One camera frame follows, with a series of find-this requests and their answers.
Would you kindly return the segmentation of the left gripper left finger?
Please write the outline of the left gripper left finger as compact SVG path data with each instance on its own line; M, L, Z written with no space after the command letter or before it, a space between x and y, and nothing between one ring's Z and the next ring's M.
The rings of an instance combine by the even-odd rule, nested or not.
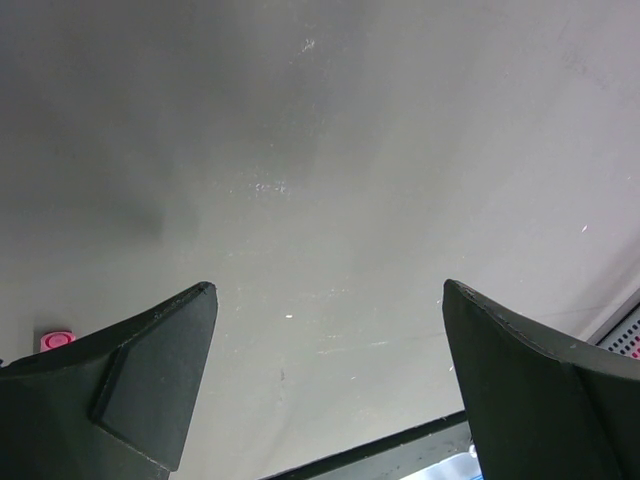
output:
M1 370L4 479L166 479L179 468L218 299L200 282Z

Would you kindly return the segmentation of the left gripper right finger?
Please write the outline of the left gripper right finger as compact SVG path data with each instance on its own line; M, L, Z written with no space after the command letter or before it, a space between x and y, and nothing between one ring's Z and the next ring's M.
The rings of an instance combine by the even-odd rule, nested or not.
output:
M444 283L457 381L487 479L636 479L639 362Z

